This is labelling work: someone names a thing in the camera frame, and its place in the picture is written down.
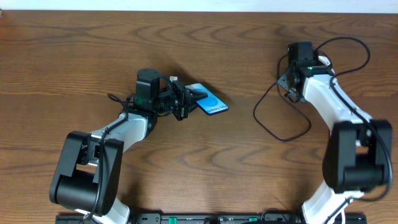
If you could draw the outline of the blue screen smartphone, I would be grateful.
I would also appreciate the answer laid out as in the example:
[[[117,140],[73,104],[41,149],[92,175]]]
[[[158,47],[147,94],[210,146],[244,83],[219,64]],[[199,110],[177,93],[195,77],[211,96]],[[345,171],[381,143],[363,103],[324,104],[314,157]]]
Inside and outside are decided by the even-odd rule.
[[[206,93],[208,96],[204,99],[200,99],[196,102],[196,105],[202,109],[208,116],[212,116],[218,113],[222,113],[229,110],[227,104],[221,101],[217,96],[215,96],[211,91],[204,87],[200,83],[195,83],[187,85],[190,90],[199,91]]]

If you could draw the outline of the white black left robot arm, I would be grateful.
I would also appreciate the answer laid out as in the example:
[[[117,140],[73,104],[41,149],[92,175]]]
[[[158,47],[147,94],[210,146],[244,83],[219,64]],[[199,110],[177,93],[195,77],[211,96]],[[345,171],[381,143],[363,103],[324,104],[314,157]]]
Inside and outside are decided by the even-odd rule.
[[[139,70],[135,93],[125,100],[109,95],[123,107],[115,121],[90,133],[67,135],[50,185],[50,201],[83,214],[82,223],[128,223],[131,210],[117,198],[124,152],[148,137],[159,117],[173,114],[181,121],[207,96],[176,77],[167,78],[151,68]]]

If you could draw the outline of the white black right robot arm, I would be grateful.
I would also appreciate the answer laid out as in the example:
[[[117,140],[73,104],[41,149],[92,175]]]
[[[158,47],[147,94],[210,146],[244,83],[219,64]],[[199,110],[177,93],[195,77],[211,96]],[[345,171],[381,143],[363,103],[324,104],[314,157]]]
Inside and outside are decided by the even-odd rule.
[[[287,47],[288,67],[277,84],[290,101],[308,102],[330,132],[323,182],[300,209],[302,223],[333,223],[344,209],[378,186],[392,185],[392,126],[360,109],[341,89],[332,63],[311,42]]]

